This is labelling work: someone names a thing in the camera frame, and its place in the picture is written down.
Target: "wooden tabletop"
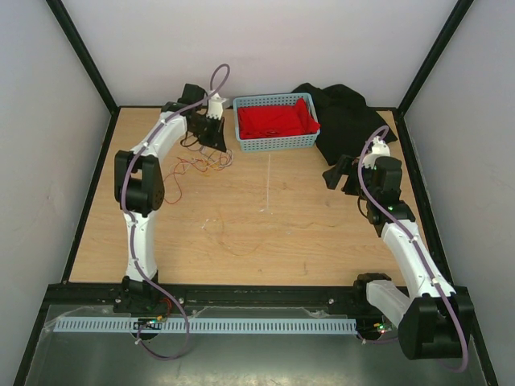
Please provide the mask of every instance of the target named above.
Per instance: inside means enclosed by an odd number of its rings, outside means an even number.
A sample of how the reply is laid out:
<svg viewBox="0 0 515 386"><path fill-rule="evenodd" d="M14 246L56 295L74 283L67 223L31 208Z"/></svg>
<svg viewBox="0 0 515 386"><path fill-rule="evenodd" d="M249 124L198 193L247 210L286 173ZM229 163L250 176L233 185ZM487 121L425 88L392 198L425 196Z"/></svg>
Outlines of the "wooden tabletop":
<svg viewBox="0 0 515 386"><path fill-rule="evenodd" d="M379 112L396 133L391 112ZM127 266L125 221L113 195L113 160L147 134L159 109L122 109L72 270L74 282L120 282ZM177 176L182 199L159 209L155 256L159 281L176 284L351 285L359 273L387 273L398 285L398 266L356 197L330 191L322 173L329 167L309 149L242 153L233 111L225 112L225 141L231 167ZM418 217L399 142L391 154L402 160L402 199ZM163 176L177 157L198 153L177 142L161 165ZM166 197L179 190L172 177Z"/></svg>

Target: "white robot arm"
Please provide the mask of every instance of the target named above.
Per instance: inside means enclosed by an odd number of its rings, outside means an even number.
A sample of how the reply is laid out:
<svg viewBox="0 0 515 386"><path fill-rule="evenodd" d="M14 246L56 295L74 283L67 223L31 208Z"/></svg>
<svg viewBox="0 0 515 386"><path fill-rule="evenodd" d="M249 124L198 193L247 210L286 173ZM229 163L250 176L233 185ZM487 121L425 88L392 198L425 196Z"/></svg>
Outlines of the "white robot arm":
<svg viewBox="0 0 515 386"><path fill-rule="evenodd" d="M470 297L458 294L440 273L422 242L413 212L400 200L401 162L390 157L379 137L367 143L372 148L363 156L361 182L360 163L345 155L323 177L328 188L335 189L341 175L348 175L342 191L366 201L366 217L394 255L409 296L387 275L364 273L354 282L359 302L375 306L397 327L407 358L460 357L474 318Z"/></svg>
<svg viewBox="0 0 515 386"><path fill-rule="evenodd" d="M188 93L188 87L190 95L192 89L196 91L198 88L198 86L187 85L181 99L184 99L184 95ZM197 93L198 97L203 95L204 90ZM208 101L208 111L205 115L197 114L193 110L185 116L177 115L172 119L169 118L173 112L183 107L184 104L168 103L163 107L154 128L140 143L128 152L118 152L115 158L115 198L120 202L121 186L129 162L134 154L143 150L136 164L137 170L133 170L133 172L141 170L142 178L134 178L129 181L126 196L126 205L129 212L124 213L124 218L126 220L129 258L126 279L124 280L144 282L131 254L131 245L133 245L135 256L138 257L139 267L146 277L157 281L158 268L154 256L155 221L157 210L164 199L163 177L159 164L163 162L171 147L187 131L192 132L201 145L225 151L222 133L224 124L224 118L222 117L224 112L223 103L225 101L226 99L215 93ZM134 225L136 228L134 238L131 240Z"/></svg>

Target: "white wall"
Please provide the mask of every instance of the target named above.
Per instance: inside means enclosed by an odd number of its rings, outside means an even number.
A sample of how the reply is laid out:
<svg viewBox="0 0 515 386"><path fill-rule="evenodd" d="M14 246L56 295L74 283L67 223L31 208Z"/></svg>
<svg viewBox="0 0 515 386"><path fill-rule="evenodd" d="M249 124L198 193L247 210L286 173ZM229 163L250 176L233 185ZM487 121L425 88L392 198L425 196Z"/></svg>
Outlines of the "white wall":
<svg viewBox="0 0 515 386"><path fill-rule="evenodd" d="M109 114L47 4L0 12L0 384L63 272Z"/></svg>
<svg viewBox="0 0 515 386"><path fill-rule="evenodd" d="M224 95L344 83L398 106L455 0L64 0L118 103L161 105L184 82Z"/></svg>
<svg viewBox="0 0 515 386"><path fill-rule="evenodd" d="M476 1L406 121L500 384L515 356L515 2Z"/></svg>

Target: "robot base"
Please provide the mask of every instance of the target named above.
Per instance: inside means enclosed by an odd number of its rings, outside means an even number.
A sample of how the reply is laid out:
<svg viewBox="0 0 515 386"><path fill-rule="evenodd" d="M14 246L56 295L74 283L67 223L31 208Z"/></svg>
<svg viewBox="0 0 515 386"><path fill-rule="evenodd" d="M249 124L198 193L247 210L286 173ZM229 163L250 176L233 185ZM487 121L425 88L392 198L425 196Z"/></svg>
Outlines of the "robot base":
<svg viewBox="0 0 515 386"><path fill-rule="evenodd" d="M158 274L152 277L158 283ZM123 277L122 291L115 300L113 312L132 316L162 315L168 311L167 304L160 302L162 294L146 281Z"/></svg>

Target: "black metal frame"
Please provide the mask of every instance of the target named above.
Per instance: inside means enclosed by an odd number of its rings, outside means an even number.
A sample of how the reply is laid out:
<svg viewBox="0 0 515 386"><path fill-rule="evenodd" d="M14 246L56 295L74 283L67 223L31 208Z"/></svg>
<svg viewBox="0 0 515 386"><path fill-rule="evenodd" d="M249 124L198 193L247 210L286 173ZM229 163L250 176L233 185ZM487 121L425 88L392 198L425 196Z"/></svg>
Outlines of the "black metal frame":
<svg viewBox="0 0 515 386"><path fill-rule="evenodd" d="M426 188L422 180L418 162L415 157L414 148L404 122L407 109L411 106L416 95L435 66L443 50L457 29L459 23L467 13L473 0L458 0L454 10L446 21L438 38L436 39L429 54L418 70L410 88L404 96L402 103L396 108L377 108L377 110L391 110L398 129L399 140L402 145L406 166L410 174L411 185L421 217L422 227L426 236L427 246L435 264L438 266L443 276L450 282L451 272L447 259L443 251L443 246L436 228L435 218L433 217ZM27 377L32 357L35 353L39 333L43 328L44 320L47 316L48 308L51 305L106 305L115 304L115 298L121 290L121 284L97 284L97 283L70 283L69 278L76 257L76 252L80 245L80 238L84 231L89 210L93 203L93 197L97 184L101 176L102 167L109 149L109 144L117 123L121 108L150 108L161 106L117 106L110 91L108 90L97 66L93 62L88 49L84 45L77 29L75 28L68 12L60 0L47 0L51 11L55 15L58 23L63 28L70 44L75 50L86 72L89 74L97 91L111 112L111 120L105 133L105 140L101 148L101 153L95 167L93 179L89 187L88 195L84 203L80 222L77 226L76 236L68 257L62 282L60 284L49 285L43 304L39 310L31 337L27 344L27 349L20 364L18 374L14 384L24 384ZM209 304L218 306L289 306L303 307L307 310L325 310L329 314L345 314L350 318L356 318L359 323L370 323L381 317L381 313L368 304L363 304L355 298L352 287L294 287L294 286L255 286L255 285L163 285L171 294L177 298L185 300L184 306L187 311L202 308ZM459 292L467 291L466 288L457 288ZM496 376L493 371L492 363L488 357L488 352L477 321L472 328L472 336L476 343L476 350L480 357L481 366L488 384L496 385Z"/></svg>

